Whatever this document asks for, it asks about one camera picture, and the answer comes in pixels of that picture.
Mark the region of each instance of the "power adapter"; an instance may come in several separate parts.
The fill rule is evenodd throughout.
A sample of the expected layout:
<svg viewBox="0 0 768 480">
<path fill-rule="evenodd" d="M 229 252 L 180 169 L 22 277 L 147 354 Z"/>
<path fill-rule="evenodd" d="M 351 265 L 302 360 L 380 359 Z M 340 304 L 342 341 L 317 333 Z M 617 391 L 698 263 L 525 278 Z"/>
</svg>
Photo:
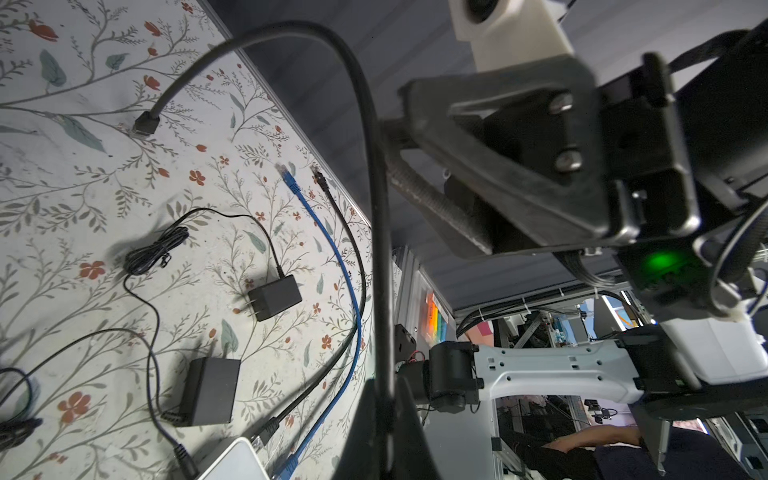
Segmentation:
<svg viewBox="0 0 768 480">
<path fill-rule="evenodd" d="M 257 321 L 261 322 L 296 305 L 301 301 L 301 292 L 296 278 L 289 275 L 249 290 L 248 299 Z"/>
<path fill-rule="evenodd" d="M 229 423 L 235 403 L 240 360 L 202 358 L 190 362 L 177 426 Z"/>
</svg>

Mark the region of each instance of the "bolt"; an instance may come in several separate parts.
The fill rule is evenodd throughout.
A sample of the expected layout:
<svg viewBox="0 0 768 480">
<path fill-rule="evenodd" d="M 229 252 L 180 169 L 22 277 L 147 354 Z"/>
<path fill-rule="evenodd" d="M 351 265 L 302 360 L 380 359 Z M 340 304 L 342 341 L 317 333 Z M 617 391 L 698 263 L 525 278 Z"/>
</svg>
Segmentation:
<svg viewBox="0 0 768 480">
<path fill-rule="evenodd" d="M 581 154 L 576 150 L 566 150 L 558 155 L 554 161 L 554 168 L 562 174 L 575 172 L 581 169 Z"/>
<path fill-rule="evenodd" d="M 561 93 L 554 97 L 551 102 L 549 102 L 549 114 L 559 115 L 564 111 L 571 110 L 573 106 L 574 96 L 568 92 Z"/>
</svg>

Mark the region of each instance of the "red flower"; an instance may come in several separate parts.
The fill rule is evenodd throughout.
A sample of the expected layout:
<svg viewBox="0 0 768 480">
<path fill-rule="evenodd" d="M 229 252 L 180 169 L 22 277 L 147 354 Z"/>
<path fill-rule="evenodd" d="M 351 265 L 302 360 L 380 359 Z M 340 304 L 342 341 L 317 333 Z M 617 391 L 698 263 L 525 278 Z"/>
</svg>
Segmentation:
<svg viewBox="0 0 768 480">
<path fill-rule="evenodd" d="M 200 173 L 199 170 L 190 170 L 190 180 L 193 182 L 197 182 L 198 185 L 205 185 L 203 183 L 203 180 L 205 180 L 205 177 L 203 177 L 203 174 Z"/>
<path fill-rule="evenodd" d="M 101 266 L 104 265 L 104 262 L 100 260 L 96 260 L 93 263 L 81 263 L 80 264 L 80 277 L 85 278 L 88 277 L 91 280 L 96 280 L 96 278 L 99 275 L 104 275 L 106 273 L 106 270 L 101 268 Z"/>
<path fill-rule="evenodd" d="M 69 399 L 61 400 L 58 404 L 58 409 L 64 412 L 64 415 L 61 416 L 61 423 L 72 423 L 80 415 L 85 415 L 90 401 L 91 396 L 83 395 L 82 392 L 75 392 Z"/>
<path fill-rule="evenodd" d="M 152 32 L 153 37 L 159 37 L 162 34 L 160 33 L 160 29 L 152 22 L 145 22 L 144 28 Z"/>
<path fill-rule="evenodd" d="M 47 25 L 38 25 L 34 20 L 30 20 L 28 25 L 29 31 L 43 40 L 56 41 L 56 38 L 58 38 L 58 35 L 53 31 L 53 28 Z"/>
<path fill-rule="evenodd" d="M 147 85 L 152 90 L 157 90 L 157 91 L 160 90 L 160 88 L 158 88 L 160 86 L 160 82 L 155 80 L 154 77 L 150 77 L 149 75 L 144 76 L 144 84 Z"/>
</svg>

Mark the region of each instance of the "person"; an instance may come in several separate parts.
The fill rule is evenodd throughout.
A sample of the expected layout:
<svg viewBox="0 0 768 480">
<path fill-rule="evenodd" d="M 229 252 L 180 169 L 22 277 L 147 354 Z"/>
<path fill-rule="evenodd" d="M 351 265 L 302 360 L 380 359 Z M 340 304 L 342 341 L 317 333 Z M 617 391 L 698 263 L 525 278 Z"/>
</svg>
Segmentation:
<svg viewBox="0 0 768 480">
<path fill-rule="evenodd" d="M 505 441 L 529 469 L 547 480 L 750 478 L 716 439 L 695 430 L 671 429 L 664 477 L 659 475 L 637 427 L 596 425 L 546 444 L 526 435 L 513 435 Z M 614 445 L 617 443 L 635 446 Z M 584 447 L 597 448 L 592 451 Z"/>
</svg>

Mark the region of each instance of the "gray corrugated panel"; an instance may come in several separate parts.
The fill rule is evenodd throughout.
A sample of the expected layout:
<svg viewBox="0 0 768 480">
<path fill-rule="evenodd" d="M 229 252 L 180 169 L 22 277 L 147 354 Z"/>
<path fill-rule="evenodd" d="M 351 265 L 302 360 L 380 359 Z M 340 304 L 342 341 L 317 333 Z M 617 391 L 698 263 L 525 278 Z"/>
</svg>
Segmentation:
<svg viewBox="0 0 768 480">
<path fill-rule="evenodd" d="M 323 22 L 359 56 L 383 117 L 399 114 L 397 90 L 413 78 L 471 72 L 469 45 L 456 41 L 448 0 L 210 0 L 233 33 L 297 18 Z M 768 16 L 765 0 L 578 0 L 564 21 L 577 54 L 601 81 L 638 65 L 643 51 L 667 58 L 712 35 L 749 28 Z M 370 215 L 359 115 L 349 79 L 334 56 L 306 39 L 281 39 L 248 55 L 288 105 L 325 162 Z M 423 154 L 406 160 L 434 185 L 442 169 Z M 523 293 L 569 280 L 551 256 L 462 260 L 452 255 L 421 214 L 390 192 L 392 236 L 422 260 L 451 306 Z M 612 267 L 605 255 L 593 271 Z"/>
</svg>

